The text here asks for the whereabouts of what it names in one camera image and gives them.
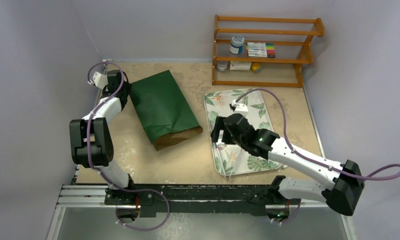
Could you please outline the metal tongs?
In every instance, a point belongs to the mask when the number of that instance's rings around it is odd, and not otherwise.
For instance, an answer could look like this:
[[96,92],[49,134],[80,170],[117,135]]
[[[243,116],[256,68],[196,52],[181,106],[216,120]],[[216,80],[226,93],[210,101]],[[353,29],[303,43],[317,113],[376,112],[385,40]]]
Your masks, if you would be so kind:
[[225,179],[230,179],[236,172],[242,153],[237,145],[217,143],[214,156],[216,171]]

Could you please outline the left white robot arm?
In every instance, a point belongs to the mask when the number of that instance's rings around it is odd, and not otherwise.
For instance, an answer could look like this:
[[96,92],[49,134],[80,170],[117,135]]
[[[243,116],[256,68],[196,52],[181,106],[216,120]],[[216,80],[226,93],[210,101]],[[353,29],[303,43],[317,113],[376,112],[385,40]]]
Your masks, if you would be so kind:
[[90,83],[102,91],[93,110],[81,119],[70,121],[71,155],[75,164],[97,172],[108,184],[106,193],[126,205],[132,204],[137,191],[132,177],[114,159],[114,145],[108,125],[128,102],[132,85],[125,72],[95,72]]

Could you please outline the green paper bag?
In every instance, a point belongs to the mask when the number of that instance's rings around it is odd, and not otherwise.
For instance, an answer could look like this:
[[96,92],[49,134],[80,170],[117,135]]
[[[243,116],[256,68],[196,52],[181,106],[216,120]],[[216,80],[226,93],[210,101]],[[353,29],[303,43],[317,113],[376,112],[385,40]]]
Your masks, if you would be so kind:
[[169,70],[133,82],[130,99],[157,151],[203,133],[203,127]]

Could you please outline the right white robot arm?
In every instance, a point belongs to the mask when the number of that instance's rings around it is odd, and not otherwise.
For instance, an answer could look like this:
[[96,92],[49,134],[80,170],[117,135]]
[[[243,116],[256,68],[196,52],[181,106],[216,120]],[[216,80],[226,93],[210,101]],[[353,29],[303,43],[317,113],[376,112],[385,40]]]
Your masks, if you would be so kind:
[[335,212],[352,216],[364,189],[359,165],[338,162],[289,145],[285,138],[265,128],[255,129],[239,113],[217,116],[210,134],[215,144],[237,145],[252,157],[287,165],[309,180],[278,175],[269,186],[274,203],[290,199],[307,199],[327,204]]

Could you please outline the leaf pattern serving tray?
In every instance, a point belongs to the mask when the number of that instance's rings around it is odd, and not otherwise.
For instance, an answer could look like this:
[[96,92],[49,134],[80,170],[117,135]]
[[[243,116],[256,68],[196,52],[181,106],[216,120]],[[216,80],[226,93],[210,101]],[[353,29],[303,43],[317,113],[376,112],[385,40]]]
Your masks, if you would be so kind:
[[[261,92],[249,93],[237,101],[238,97],[247,91],[248,88],[223,90],[209,92],[204,96],[210,132],[214,129],[218,117],[227,117],[234,113],[243,114],[255,129],[273,130]],[[234,175],[277,170],[282,166],[275,161],[251,156],[237,145],[218,143],[215,140],[211,141],[211,145],[215,170],[227,179]]]

